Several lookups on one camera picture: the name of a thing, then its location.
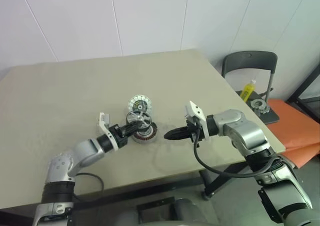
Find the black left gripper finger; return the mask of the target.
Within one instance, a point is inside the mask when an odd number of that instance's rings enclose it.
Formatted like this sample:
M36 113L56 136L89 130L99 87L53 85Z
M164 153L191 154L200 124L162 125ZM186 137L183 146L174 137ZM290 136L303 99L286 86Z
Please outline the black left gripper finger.
M124 127L124 136L125 137L130 137L133 134L135 134L139 128L137 126L125 126Z
M141 121L132 121L124 125L122 128L125 133L134 133L137 132L141 128L141 126Z

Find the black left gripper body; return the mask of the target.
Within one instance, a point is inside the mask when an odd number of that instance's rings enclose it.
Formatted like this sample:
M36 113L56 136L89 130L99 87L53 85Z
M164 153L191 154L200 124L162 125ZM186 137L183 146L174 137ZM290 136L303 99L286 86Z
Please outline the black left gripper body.
M122 148L127 145L128 136L126 135L125 125L120 126L118 124L114 124L113 126L109 127L108 130L111 132L119 148Z

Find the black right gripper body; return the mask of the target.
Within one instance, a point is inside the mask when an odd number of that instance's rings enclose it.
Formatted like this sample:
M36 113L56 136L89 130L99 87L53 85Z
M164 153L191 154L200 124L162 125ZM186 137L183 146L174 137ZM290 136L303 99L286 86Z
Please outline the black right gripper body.
M200 130L200 121L198 119L195 119L193 122L187 120L186 125L189 138L191 139L191 142L194 143L197 137L197 132Z

